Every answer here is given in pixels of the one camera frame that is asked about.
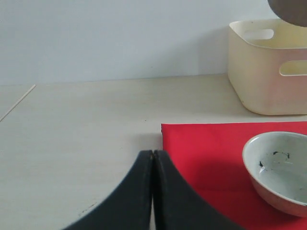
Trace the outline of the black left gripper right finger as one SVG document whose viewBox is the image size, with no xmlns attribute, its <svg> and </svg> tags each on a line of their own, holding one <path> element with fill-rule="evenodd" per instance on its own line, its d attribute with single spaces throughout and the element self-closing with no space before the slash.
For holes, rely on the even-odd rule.
<svg viewBox="0 0 307 230">
<path fill-rule="evenodd" d="M 157 230 L 242 229 L 195 192 L 166 151 L 154 151 L 153 162 L 153 208 Z"/>
</svg>

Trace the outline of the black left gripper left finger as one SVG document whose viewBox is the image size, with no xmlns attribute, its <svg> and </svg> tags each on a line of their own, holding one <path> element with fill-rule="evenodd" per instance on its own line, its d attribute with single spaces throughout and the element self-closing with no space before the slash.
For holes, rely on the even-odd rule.
<svg viewBox="0 0 307 230">
<path fill-rule="evenodd" d="M 67 230 L 148 230 L 152 207 L 153 152 L 139 152 L 116 189 Z"/>
</svg>

